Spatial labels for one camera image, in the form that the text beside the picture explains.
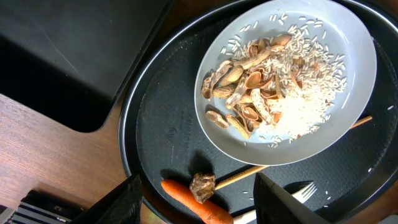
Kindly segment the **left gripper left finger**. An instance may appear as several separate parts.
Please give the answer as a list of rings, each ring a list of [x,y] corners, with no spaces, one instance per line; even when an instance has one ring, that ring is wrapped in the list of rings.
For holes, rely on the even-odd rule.
[[[141,178],[132,175],[69,224],[140,224],[142,197]]]

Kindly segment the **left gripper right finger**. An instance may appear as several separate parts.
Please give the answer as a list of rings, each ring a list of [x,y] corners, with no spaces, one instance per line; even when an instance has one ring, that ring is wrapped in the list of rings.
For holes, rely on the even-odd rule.
[[[253,196],[257,223],[329,223],[263,173],[256,174]]]

